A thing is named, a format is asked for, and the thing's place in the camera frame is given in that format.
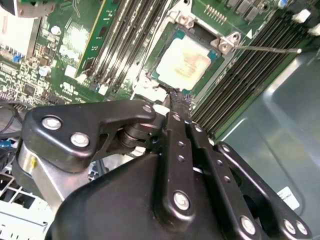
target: white connector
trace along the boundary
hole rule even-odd
[[[301,12],[292,16],[292,20],[296,23],[303,24],[308,17],[310,17],[311,12],[307,9],[303,9]]]
[[[320,23],[313,28],[310,28],[308,33],[313,36],[320,36]]]

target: ram slot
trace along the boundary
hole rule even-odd
[[[138,31],[140,29],[142,29],[142,31],[145,30],[144,29],[145,24],[143,23],[148,22],[146,21],[147,19],[149,19],[148,12],[152,11],[153,9],[156,9],[155,8],[156,2],[157,0],[153,0],[153,1],[148,0],[147,2],[144,3],[143,7],[141,8],[141,12],[142,12],[141,17],[139,17],[137,21],[135,21],[133,25],[133,31],[131,31],[129,37],[127,38],[125,46],[123,47],[123,49],[121,49],[121,52],[118,54],[115,64],[113,64],[110,71],[108,71],[107,75],[104,76],[104,79],[113,78],[116,75],[121,64],[124,63],[124,59],[128,54],[128,52],[131,52],[132,49],[134,50],[137,47],[135,42],[137,40],[137,35],[139,35]]]
[[[108,56],[117,47],[117,40],[121,33],[124,31],[126,23],[128,22],[129,11],[134,10],[134,7],[139,4],[139,1],[123,0],[118,8],[117,15],[114,18],[110,30],[103,42],[101,50],[93,64],[93,76],[99,79],[102,75],[104,66],[106,65]]]
[[[160,15],[160,13],[163,11],[164,6],[165,6],[165,2],[166,2],[165,0],[156,1],[157,7],[153,8],[156,10],[149,11],[149,18],[152,21],[147,20],[142,23],[145,27],[144,27],[144,29],[140,29],[138,31],[138,34],[136,35],[136,38],[134,40],[134,42],[135,42],[134,50],[130,54],[130,56],[127,58],[127,61],[124,65],[124,67],[121,69],[121,71],[119,71],[119,74],[117,73],[117,77],[116,77],[115,83],[114,83],[114,92],[118,91],[119,87],[121,86],[123,80],[125,79],[128,71],[129,71],[130,67],[132,66],[135,59],[137,58],[137,55],[141,51],[141,48],[142,48],[144,42],[146,41],[148,34],[152,31],[152,28],[157,23],[154,20],[156,20],[158,18],[158,16]]]
[[[306,38],[306,31],[275,16],[252,42],[252,46],[294,48]],[[227,120],[264,85],[286,54],[246,51],[221,79],[192,118],[208,133],[216,133]]]

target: black plastic bracket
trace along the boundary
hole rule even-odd
[[[42,121],[53,117],[61,122],[57,130],[47,129]],[[45,106],[30,110],[24,120],[21,139],[25,146],[56,167],[71,173],[86,169],[92,160],[108,154],[118,130],[134,123],[150,123],[156,112],[142,100],[121,100],[75,105]],[[74,133],[89,138],[89,144],[72,144]]]
[[[166,115],[161,148],[154,211],[167,228],[183,232],[195,218],[196,199],[191,142],[177,113]]]

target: metal screw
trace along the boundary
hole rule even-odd
[[[180,121],[180,117],[179,117],[179,115],[177,115],[177,114],[174,114],[174,115],[173,115],[173,118],[174,118],[175,120],[177,120],[177,121]]]
[[[185,194],[180,191],[176,191],[173,195],[175,205],[181,210],[187,210],[190,207],[189,200]]]
[[[194,127],[195,127],[195,130],[197,130],[198,132],[200,132],[200,133],[202,132],[201,127],[199,127],[198,125],[195,125]]]
[[[305,228],[305,226],[301,222],[296,221],[296,226],[298,227],[298,229],[300,230],[301,233],[303,233],[304,235],[308,235],[307,229]]]
[[[145,110],[147,113],[151,113],[152,112],[152,109],[149,105],[143,105],[143,110]]]
[[[49,130],[57,130],[61,128],[61,121],[54,117],[46,117],[42,120],[42,125]]]
[[[227,183],[230,183],[230,182],[231,182],[231,179],[230,179],[230,177],[228,177],[228,176],[224,176],[224,180],[225,180]]]
[[[184,146],[186,146],[186,144],[185,144],[183,141],[179,141],[179,142],[178,142],[178,145],[179,145],[180,147],[182,147],[182,148],[183,148]]]
[[[289,222],[288,220],[284,220],[283,222],[289,233],[291,233],[292,235],[296,234],[296,230],[294,226],[291,224],[291,222]]]
[[[71,142],[77,147],[84,148],[89,145],[89,138],[87,135],[81,132],[74,133],[71,138]]]
[[[256,233],[256,228],[255,228],[254,224],[246,216],[241,217],[241,224],[247,233],[249,233],[251,235],[254,235]]]
[[[185,161],[185,157],[182,155],[179,155],[178,160],[179,160],[179,162],[183,163]]]
[[[230,152],[230,149],[229,149],[226,145],[223,145],[222,148],[223,148],[223,150],[225,150],[226,152]]]

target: electronic component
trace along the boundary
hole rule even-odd
[[[42,57],[39,59],[39,66],[42,67],[42,66],[46,66],[48,64],[48,59]]]
[[[313,36],[320,36],[320,23],[314,26],[313,28],[310,28],[308,33]]]
[[[303,9],[301,12],[292,16],[292,20],[296,23],[303,24],[308,17],[310,17],[311,12],[308,9]]]
[[[250,12],[247,14],[247,16],[245,17],[245,20],[252,22],[256,16],[259,14],[260,10],[257,7],[252,7],[252,9],[250,10]]]
[[[36,89],[33,86],[30,86],[29,84],[25,84],[23,88],[23,92],[28,96],[33,96],[36,92]]]
[[[0,7],[0,45],[4,46],[8,53],[16,51],[26,58],[31,57],[35,49],[40,21],[33,18],[18,18]]]
[[[283,9],[285,6],[287,6],[287,4],[288,4],[288,0],[275,0],[275,5],[279,9]]]
[[[175,38],[156,67],[158,79],[173,88],[190,91],[211,65],[209,52],[187,36]]]
[[[250,7],[250,2],[248,0],[243,0],[241,4],[236,9],[237,14],[245,14],[248,8]]]
[[[230,8],[235,7],[238,3],[240,2],[240,0],[229,0],[227,3],[227,6]]]

